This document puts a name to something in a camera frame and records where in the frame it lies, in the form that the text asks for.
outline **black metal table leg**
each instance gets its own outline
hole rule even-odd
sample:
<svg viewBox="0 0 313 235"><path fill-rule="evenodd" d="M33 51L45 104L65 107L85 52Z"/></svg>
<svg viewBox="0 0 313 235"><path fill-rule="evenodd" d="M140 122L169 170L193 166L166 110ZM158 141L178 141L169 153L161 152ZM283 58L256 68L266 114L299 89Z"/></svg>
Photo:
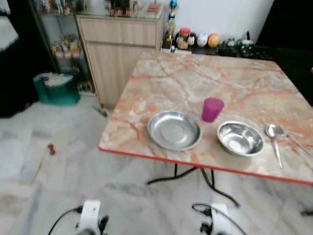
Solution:
<svg viewBox="0 0 313 235"><path fill-rule="evenodd" d="M301 212L302 216L313 216L313 211L303 211Z"/></svg>
<svg viewBox="0 0 313 235"><path fill-rule="evenodd" d="M204 177L205 182L213 191L217 192L218 194L220 194L224 197L227 197L229 200L231 200L236 205L236 207L240 206L240 204L232 196L230 196L230 195L218 190L217 188L215 188L215 179L214 179L214 171L213 170L211 170L212 183L209 181L209 178L207 177L205 170L203 168L201 168L200 170L201 170L201 173Z"/></svg>
<svg viewBox="0 0 313 235"><path fill-rule="evenodd" d="M174 170L174 175L177 176L177 164L175 164L175 170Z"/></svg>
<svg viewBox="0 0 313 235"><path fill-rule="evenodd" d="M193 168L190 168L189 170L187 170L187 171L177 175L177 164L175 164L175 175L174 176L151 180L151 181L148 181L146 184L150 185L150 184L154 184L154 183L157 183L157 182L163 182L163 181L180 179L180 178L184 177L185 175L188 175L189 173L193 172L196 169L198 169L198 168L193 167Z"/></svg>
<svg viewBox="0 0 313 235"><path fill-rule="evenodd" d="M148 181L146 184L147 185L151 185L151 184L154 184L154 183L157 183L157 182L164 182L164 181L170 181L170 180L176 180L176 179L180 179L182 177L184 177L185 175L188 175L190 174L191 172L193 172L194 170L196 169L199 169L197 167L193 167L193 168L190 168L189 170L181 173L181 174L178 174L177 175L177 168L178 168L178 165L175 164L175 169L174 169L174 176L172 177L165 177L165 178L158 178L158 179L155 179L155 180L151 180L151 181ZM207 174L205 172L205 170L203 168L200 168L201 170L201 173L204 177L204 180L205 182L207 183L207 185L215 192L217 192L218 194L228 198L229 200L231 200L237 207L239 207L239 203L233 198L231 197L230 195L218 190L217 188L215 188L215 176L214 176L214 171L211 170L211 179L212 179L212 182L210 182L209 178L207 177Z"/></svg>

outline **teal container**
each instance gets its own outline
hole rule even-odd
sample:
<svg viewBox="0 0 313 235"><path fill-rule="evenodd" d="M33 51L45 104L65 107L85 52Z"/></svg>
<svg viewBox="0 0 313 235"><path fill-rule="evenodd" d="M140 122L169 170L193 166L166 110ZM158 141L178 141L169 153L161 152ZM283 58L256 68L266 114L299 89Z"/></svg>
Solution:
<svg viewBox="0 0 313 235"><path fill-rule="evenodd" d="M53 81L53 76L62 76L61 84L48 85ZM42 104L73 106L80 100L75 77L72 75L41 73L33 78L35 89L37 91L39 102Z"/></svg>

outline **cup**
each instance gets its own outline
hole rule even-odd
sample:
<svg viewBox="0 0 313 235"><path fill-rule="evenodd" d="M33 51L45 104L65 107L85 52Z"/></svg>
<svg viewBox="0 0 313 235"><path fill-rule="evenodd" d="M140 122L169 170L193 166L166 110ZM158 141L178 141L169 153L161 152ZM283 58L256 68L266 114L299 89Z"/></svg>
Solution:
<svg viewBox="0 0 313 235"><path fill-rule="evenodd" d="M203 104L202 120L206 122L214 122L222 109L224 102L217 98L207 98Z"/></svg>

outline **table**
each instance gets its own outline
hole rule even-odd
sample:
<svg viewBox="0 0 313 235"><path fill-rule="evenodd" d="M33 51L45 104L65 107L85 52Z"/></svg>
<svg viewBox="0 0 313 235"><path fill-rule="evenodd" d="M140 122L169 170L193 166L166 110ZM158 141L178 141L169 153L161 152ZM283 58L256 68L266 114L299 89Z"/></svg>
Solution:
<svg viewBox="0 0 313 235"><path fill-rule="evenodd" d="M208 97L225 103L214 123L201 120L203 101ZM159 147L150 139L147 122L163 110L182 111L199 122L203 137L196 147L175 152ZM253 158L226 152L217 140L216 131L228 120L247 123L263 133L265 151ZM102 134L99 149L194 168L313 185L313 159L282 138L278 144L284 168L279 169L270 139L264 133L268 123L282 126L313 151L313 110L275 62L144 52Z"/></svg>

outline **stainless steel plate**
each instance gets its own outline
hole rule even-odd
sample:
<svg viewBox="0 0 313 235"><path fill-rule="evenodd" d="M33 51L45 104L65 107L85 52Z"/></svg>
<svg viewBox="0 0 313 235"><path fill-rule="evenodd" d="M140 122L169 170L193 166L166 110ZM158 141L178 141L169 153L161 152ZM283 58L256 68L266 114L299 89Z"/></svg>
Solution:
<svg viewBox="0 0 313 235"><path fill-rule="evenodd" d="M217 136L227 151L239 156L257 156L265 148L261 134L253 127L241 122L224 122L219 126Z"/></svg>
<svg viewBox="0 0 313 235"><path fill-rule="evenodd" d="M161 147L183 151L193 148L201 139L201 129L195 120L177 111L155 114L148 122L150 137Z"/></svg>

